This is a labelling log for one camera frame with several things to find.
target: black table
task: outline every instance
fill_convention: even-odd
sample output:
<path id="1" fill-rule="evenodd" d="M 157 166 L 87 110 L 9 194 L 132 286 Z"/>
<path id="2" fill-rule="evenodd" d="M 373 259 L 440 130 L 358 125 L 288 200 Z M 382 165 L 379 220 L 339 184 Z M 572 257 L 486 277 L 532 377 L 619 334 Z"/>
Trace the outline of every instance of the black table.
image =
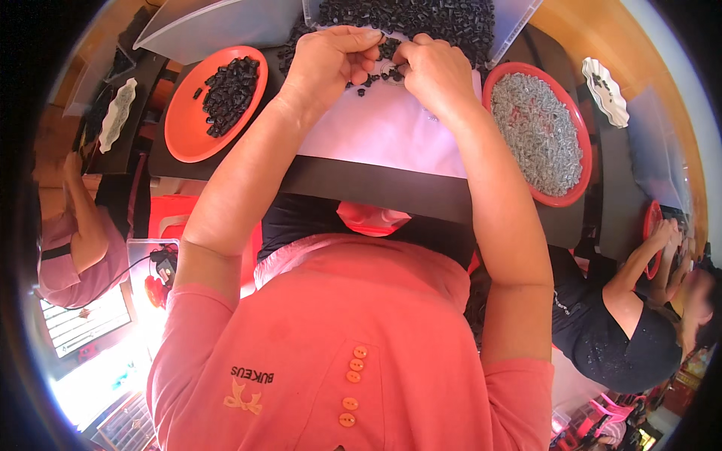
<path id="1" fill-rule="evenodd" d="M 278 70 L 277 51 L 277 48 L 261 50 L 268 61 L 269 81 L 256 115 L 275 96 L 284 80 Z M 576 101 L 575 82 L 567 54 L 548 35 L 527 25 L 509 48 L 506 58 L 542 66 Z M 175 87 L 194 66 L 183 68 Z M 234 139 L 222 151 L 202 162 L 182 163 L 171 156 L 165 146 L 164 122 L 165 112 L 149 158 L 149 171 L 154 176 L 208 180 L 238 140 Z M 462 178 L 299 155 L 288 169 L 280 189 L 286 193 L 365 203 L 452 222 L 472 222 L 471 194 L 466 179 Z M 552 208 L 540 203 L 536 206 L 547 241 L 567 249 L 574 248 L 581 236 L 583 196 L 566 208 Z"/>
<path id="2" fill-rule="evenodd" d="M 627 128 L 617 128 L 599 110 L 586 84 L 577 89 L 580 101 L 592 102 L 592 114 L 601 163 L 601 223 L 596 236 L 599 253 L 625 261 L 642 244 L 644 216 L 651 199 L 632 174 L 632 155 Z"/>
<path id="3" fill-rule="evenodd" d="M 119 76 L 110 83 L 117 90 L 130 78 L 135 77 L 135 80 L 138 82 L 136 85 L 136 97 L 133 100 L 128 113 L 128 120 L 121 130 L 120 136 L 106 153 L 101 154 L 100 151 L 95 152 L 96 155 L 91 159 L 88 173 L 125 174 L 128 172 L 128 160 L 138 135 L 138 129 L 143 118 L 146 103 L 153 89 L 155 89 L 161 71 L 167 63 L 168 58 L 146 51 L 139 58 L 135 69 Z M 84 126 L 85 122 L 81 121 L 78 130 L 79 135 L 82 133 Z"/>

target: clear plastic bin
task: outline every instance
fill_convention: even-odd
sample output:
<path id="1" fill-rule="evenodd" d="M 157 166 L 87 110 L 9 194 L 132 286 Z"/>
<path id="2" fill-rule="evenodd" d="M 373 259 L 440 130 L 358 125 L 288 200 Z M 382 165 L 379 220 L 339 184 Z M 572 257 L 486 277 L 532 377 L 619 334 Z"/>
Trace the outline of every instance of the clear plastic bin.
<path id="1" fill-rule="evenodd" d="M 543 0 L 497 0 L 494 1 L 494 42 L 489 51 L 487 69 L 491 69 L 514 42 L 524 25 L 531 19 Z M 323 0 L 303 0 L 303 16 L 306 25 L 313 26 L 318 19 L 318 6 Z"/>
<path id="2" fill-rule="evenodd" d="M 133 49 L 192 64 L 232 45 L 275 47 L 300 13 L 299 0 L 167 0 Z"/>
<path id="3" fill-rule="evenodd" d="M 635 181 L 661 205 L 691 214 L 682 149 L 654 89 L 648 87 L 631 99 L 627 112 Z"/>

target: wooden table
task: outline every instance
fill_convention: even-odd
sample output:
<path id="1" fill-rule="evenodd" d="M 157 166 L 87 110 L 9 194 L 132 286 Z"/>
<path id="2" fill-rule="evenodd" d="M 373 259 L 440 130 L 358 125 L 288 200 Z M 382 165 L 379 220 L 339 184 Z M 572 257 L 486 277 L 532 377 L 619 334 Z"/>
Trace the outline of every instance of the wooden table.
<path id="1" fill-rule="evenodd" d="M 256 115 L 278 92 L 284 77 L 278 70 L 277 48 L 261 50 L 269 65 L 266 92 Z M 564 49 L 531 25 L 512 44 L 506 58 L 537 66 L 552 75 L 576 101 L 572 68 Z M 195 65 L 186 66 L 175 87 Z M 222 151 L 197 163 L 182 163 L 165 146 L 165 112 L 153 142 L 149 171 L 154 176 L 208 180 L 238 139 Z M 390 167 L 335 159 L 296 156 L 281 184 L 281 191 L 365 203 L 452 222 L 471 224 L 471 194 L 466 179 L 431 175 Z M 536 204 L 549 244 L 574 248 L 581 236 L 584 197 L 565 208 Z"/>

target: gray plastic part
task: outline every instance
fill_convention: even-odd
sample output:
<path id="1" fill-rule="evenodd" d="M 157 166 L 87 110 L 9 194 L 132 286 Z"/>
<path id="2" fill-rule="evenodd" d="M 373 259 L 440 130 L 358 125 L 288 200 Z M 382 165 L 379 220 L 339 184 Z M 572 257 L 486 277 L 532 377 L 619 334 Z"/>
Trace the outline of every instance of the gray plastic part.
<path id="1" fill-rule="evenodd" d="M 275 47 L 288 40 L 300 0 L 168 0 L 133 49 L 187 65 L 233 45 Z"/>

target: bow logo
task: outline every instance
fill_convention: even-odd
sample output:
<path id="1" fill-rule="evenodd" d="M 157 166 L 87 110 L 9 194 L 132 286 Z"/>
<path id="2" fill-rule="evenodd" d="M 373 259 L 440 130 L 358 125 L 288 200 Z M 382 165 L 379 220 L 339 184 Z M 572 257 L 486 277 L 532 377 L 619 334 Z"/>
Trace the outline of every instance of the bow logo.
<path id="1" fill-rule="evenodd" d="M 248 403 L 244 403 L 240 399 L 240 394 L 243 393 L 243 389 L 245 388 L 245 384 L 239 385 L 235 381 L 235 377 L 233 378 L 233 396 L 226 396 L 223 400 L 223 404 L 228 407 L 240 407 L 244 411 L 251 411 L 256 415 L 259 415 L 261 413 L 261 409 L 263 406 L 261 404 L 258 404 L 258 400 L 261 399 L 261 394 L 256 393 L 255 395 L 251 395 L 251 401 Z"/>

